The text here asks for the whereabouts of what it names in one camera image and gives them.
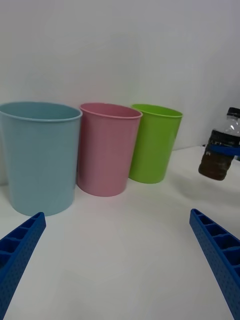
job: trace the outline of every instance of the dark liquid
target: dark liquid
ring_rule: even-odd
[[[209,145],[238,147],[239,143],[239,136],[212,130],[204,155],[201,159],[201,164],[198,168],[198,172],[201,175],[214,180],[224,180],[228,169],[230,168],[231,163],[234,159],[234,156],[213,152],[209,149]]]

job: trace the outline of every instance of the green cup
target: green cup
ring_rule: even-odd
[[[143,113],[129,178],[145,184],[163,180],[183,114],[151,104],[133,104]]]

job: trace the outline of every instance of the light blue cup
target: light blue cup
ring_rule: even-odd
[[[82,112],[63,104],[0,105],[0,128],[13,208],[46,216],[74,199]]]

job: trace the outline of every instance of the white surface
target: white surface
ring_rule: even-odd
[[[198,208],[240,238],[240,162],[224,181],[198,174],[203,149],[174,151],[158,184],[129,180],[74,204],[44,231],[4,320],[231,320],[189,225]],[[28,217],[0,188],[0,238]]]
[[[239,107],[239,0],[1,0],[0,103],[43,100],[184,113],[176,148]]]

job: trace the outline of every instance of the bottle cap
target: bottle cap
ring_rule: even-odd
[[[227,116],[232,116],[232,117],[236,117],[236,118],[240,118],[240,109],[238,108],[229,108],[228,112],[226,114]]]

